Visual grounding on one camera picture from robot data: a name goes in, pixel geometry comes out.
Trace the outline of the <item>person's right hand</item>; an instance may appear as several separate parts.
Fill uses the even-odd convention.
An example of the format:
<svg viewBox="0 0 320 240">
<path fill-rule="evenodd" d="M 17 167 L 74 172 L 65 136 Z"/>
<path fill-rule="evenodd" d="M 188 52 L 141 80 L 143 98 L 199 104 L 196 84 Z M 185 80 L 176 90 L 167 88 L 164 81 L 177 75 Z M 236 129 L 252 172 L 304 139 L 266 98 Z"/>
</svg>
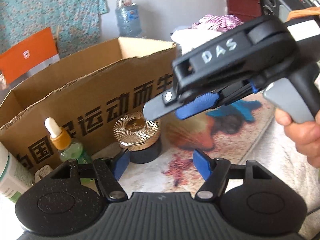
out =
<svg viewBox="0 0 320 240">
<path fill-rule="evenodd" d="M 296 146 L 297 152 L 307 156 L 308 163 L 319 168 L 320 153 L 320 126 L 319 112 L 315 121 L 308 121 L 297 124 L 292 121 L 291 116 L 281 109 L 276 109 L 275 120 L 284 127 L 284 132 Z"/>
</svg>

